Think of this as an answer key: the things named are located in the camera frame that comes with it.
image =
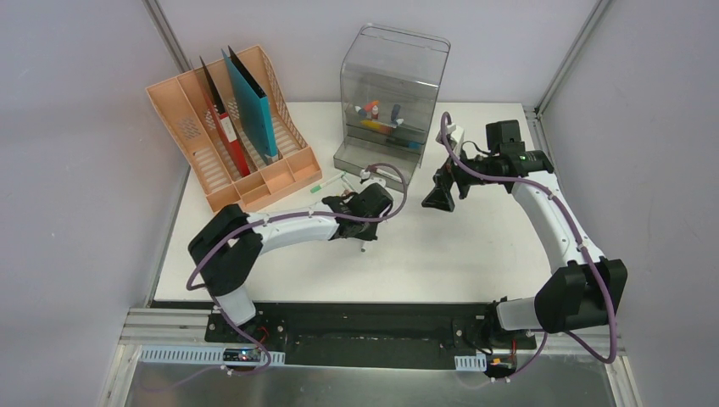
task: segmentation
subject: white label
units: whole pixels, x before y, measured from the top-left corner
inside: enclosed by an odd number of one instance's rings
[[[227,136],[228,142],[236,142],[237,141],[237,134],[235,134],[235,128],[232,127],[232,120],[230,120],[230,117],[223,117],[220,119],[220,124],[222,125],[222,130],[225,131],[225,136]]]

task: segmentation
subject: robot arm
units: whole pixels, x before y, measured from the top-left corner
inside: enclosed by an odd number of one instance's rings
[[[359,193],[325,197],[309,208],[271,214],[244,213],[239,205],[228,205],[199,232],[189,245],[190,255],[197,265],[231,232],[257,224],[237,235],[233,244],[225,243],[200,270],[209,294],[217,299],[236,325],[244,324],[254,317],[254,304],[244,282],[260,255],[291,244],[314,240],[354,237],[369,242],[377,239],[377,223],[321,215],[287,217],[271,223],[267,220],[296,213],[334,213],[360,218],[377,218],[386,214],[393,200],[382,182],[370,179],[364,185],[365,188]]]
[[[522,177],[546,186],[563,199],[554,167],[541,151],[525,151],[516,120],[487,125],[488,156],[467,158],[461,150],[464,132],[456,127],[449,138],[450,146],[466,167],[489,176]],[[450,157],[435,173],[435,187],[422,206],[451,212],[454,210],[450,188],[454,183],[460,199],[466,198],[472,185],[497,183],[476,178],[461,169]],[[552,276],[533,298],[502,301],[493,312],[500,328],[506,331],[539,329],[549,333],[564,332],[589,326],[606,325],[607,310],[587,260],[577,248],[567,220],[547,194],[520,182],[499,182],[524,209],[549,258]],[[582,245],[599,270],[616,309],[619,305],[627,269],[619,259],[608,260],[588,239],[576,217],[567,207],[579,233]]]

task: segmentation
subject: gray panel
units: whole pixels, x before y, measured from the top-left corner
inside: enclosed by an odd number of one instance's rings
[[[719,405],[719,3],[614,2],[544,115],[646,405]],[[693,349],[674,352],[675,349]]]
[[[452,42],[440,101],[536,106],[596,0],[159,2],[195,66],[260,44],[288,101],[338,101],[344,55],[374,22]]]
[[[0,6],[0,404],[95,405],[186,165],[144,87],[139,1]]]
[[[127,407],[264,405],[366,407],[408,405],[613,405],[605,367],[591,356],[541,356],[511,383],[479,372],[284,367],[257,376],[227,377],[213,370],[164,393],[148,393],[206,366],[138,365]]]

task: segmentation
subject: transparent storage bin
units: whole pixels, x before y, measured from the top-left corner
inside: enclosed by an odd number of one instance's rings
[[[358,175],[368,164],[396,165],[407,181],[421,163],[449,41],[365,25],[340,73],[344,140],[334,165]],[[373,117],[373,102],[378,102]],[[400,189],[392,178],[387,185]]]

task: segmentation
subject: green marker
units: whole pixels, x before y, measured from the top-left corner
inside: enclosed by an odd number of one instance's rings
[[[324,188],[324,187],[332,184],[334,181],[342,178],[342,176],[345,174],[346,174],[346,172],[344,172],[344,171],[340,172],[339,174],[335,175],[334,177],[330,178],[329,180],[322,182],[320,185],[312,187],[312,189],[310,189],[309,191],[312,193],[320,191],[322,188]]]

